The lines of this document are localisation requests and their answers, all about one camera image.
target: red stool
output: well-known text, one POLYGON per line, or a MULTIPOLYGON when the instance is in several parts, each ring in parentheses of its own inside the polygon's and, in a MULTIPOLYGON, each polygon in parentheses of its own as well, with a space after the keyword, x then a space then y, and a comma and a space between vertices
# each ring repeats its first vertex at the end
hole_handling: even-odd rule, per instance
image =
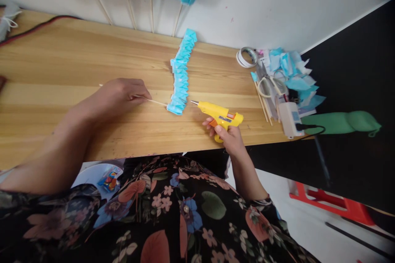
POLYGON ((289 196, 293 199, 303 201, 310 205, 314 205, 323 210, 327 210, 339 216, 345 217, 347 219, 365 225, 369 225, 369 226, 375 225, 366 210, 366 206, 361 203, 358 203, 351 199, 339 198, 326 194, 326 192, 321 189, 318 189, 318 191, 307 190, 307 195, 314 197, 314 200, 311 200, 307 198, 306 192, 304 191, 304 185, 302 183, 296 182, 296 187, 297 187, 298 195, 295 195, 293 193, 289 194, 289 196), (319 203, 319 201, 325 201, 327 203, 331 203, 345 210, 340 210, 331 207, 330 205, 319 203))

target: right hand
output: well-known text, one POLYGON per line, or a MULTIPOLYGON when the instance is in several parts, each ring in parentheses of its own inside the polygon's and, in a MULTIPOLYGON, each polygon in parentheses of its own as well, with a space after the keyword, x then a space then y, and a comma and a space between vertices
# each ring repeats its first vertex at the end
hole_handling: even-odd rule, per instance
POLYGON ((73 115, 94 121, 104 121, 131 111, 152 99, 141 79, 118 78, 104 84, 90 97, 70 111, 73 115))
POLYGON ((217 125, 215 128, 209 125, 214 118, 209 117, 203 122, 204 126, 210 131, 210 137, 217 133, 223 140, 223 145, 229 155, 239 156, 246 152, 246 147, 244 146, 242 135, 240 133, 239 127, 229 126, 228 131, 222 126, 217 125))

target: yellow glue gun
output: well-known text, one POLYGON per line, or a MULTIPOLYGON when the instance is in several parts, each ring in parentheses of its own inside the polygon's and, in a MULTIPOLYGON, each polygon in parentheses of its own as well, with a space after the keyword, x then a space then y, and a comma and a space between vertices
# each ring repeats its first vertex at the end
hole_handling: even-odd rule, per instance
MULTIPOLYGON (((203 113, 210 115, 214 118, 213 121, 210 122, 212 127, 216 127, 217 125, 222 126, 224 129, 228 130, 229 126, 239 126, 243 122, 244 116, 236 113, 230 114, 229 109, 223 108, 211 103, 207 102, 197 102, 191 101, 196 104, 203 113)), ((215 141, 218 143, 223 143, 223 140, 220 139, 219 135, 215 135, 215 141)))

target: power strip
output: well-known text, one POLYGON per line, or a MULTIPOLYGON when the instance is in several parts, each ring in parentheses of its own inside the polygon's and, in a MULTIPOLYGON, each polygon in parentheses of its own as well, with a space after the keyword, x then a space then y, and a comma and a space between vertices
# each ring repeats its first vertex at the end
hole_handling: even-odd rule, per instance
POLYGON ((284 134, 288 139, 293 139, 296 136, 304 136, 304 131, 298 131, 295 126, 297 123, 302 123, 296 103, 287 102, 279 104, 279 112, 281 122, 283 123, 284 134))

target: floral print fabric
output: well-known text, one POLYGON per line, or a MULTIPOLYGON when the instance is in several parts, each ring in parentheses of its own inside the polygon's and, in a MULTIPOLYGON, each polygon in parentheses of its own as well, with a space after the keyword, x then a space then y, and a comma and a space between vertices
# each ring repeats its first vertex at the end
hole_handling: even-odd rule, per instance
POLYGON ((109 201, 0 191, 1 262, 308 262, 270 198, 245 201, 197 162, 146 157, 109 201))

